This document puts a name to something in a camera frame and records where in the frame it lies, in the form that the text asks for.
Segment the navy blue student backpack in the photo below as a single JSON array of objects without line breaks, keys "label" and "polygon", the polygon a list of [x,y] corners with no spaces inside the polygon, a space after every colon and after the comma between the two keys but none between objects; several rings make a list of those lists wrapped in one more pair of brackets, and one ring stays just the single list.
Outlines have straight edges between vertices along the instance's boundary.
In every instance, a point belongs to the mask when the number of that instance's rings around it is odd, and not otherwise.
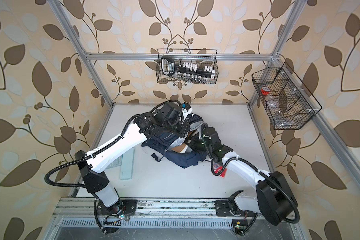
[{"label": "navy blue student backpack", "polygon": [[191,137],[196,138],[195,141],[191,140],[190,137],[180,138],[174,133],[162,133],[143,142],[141,146],[151,148],[160,153],[163,158],[168,159],[183,169],[197,166],[199,162],[206,159],[207,153],[193,150],[191,145],[199,141],[201,125],[204,121],[199,115],[191,114],[187,116],[185,122],[190,124],[190,131],[188,133]]}]

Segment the red stationery blister pack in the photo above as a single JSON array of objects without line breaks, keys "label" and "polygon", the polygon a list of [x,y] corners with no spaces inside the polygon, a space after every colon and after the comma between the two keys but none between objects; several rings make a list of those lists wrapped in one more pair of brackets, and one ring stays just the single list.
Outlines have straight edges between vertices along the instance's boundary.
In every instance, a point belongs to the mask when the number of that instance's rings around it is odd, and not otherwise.
[{"label": "red stationery blister pack", "polygon": [[221,178],[224,178],[226,175],[227,170],[224,169],[223,166],[217,163],[213,163],[213,170],[216,176],[219,176]]}]

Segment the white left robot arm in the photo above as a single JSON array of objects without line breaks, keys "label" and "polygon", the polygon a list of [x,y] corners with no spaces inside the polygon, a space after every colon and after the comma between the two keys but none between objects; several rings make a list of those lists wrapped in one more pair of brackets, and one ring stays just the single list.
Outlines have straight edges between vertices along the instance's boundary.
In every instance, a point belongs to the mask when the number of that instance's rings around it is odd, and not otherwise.
[{"label": "white left robot arm", "polygon": [[166,101],[149,112],[132,116],[120,134],[85,153],[82,158],[84,163],[79,163],[87,192],[106,208],[120,206],[122,201],[106,176],[105,169],[130,149],[163,133],[184,138],[190,131],[190,124],[185,119],[192,110],[188,103]]}]

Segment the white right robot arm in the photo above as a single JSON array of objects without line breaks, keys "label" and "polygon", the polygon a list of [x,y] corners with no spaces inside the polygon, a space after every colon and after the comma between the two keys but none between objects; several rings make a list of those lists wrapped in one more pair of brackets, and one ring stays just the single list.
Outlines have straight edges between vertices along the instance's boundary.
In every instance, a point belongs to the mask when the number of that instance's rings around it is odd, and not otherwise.
[{"label": "white right robot arm", "polygon": [[222,144],[215,128],[206,123],[199,131],[199,147],[211,161],[211,172],[220,176],[230,169],[242,177],[256,191],[256,196],[247,197],[238,190],[228,198],[230,214],[240,216],[245,211],[261,214],[270,224],[277,226],[285,221],[297,224],[300,221],[298,203],[283,174],[268,172],[241,158],[232,148]]}]

